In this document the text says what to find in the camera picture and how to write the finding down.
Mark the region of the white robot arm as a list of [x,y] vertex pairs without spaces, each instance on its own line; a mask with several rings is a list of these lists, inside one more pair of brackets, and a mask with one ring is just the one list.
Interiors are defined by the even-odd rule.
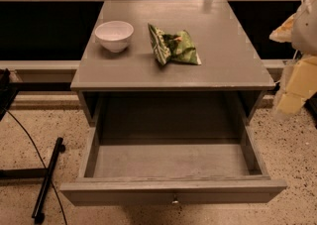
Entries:
[[317,0],[301,0],[297,11],[269,35],[272,41],[291,43],[301,58],[282,71],[274,101],[274,114],[286,118],[297,114],[317,93]]

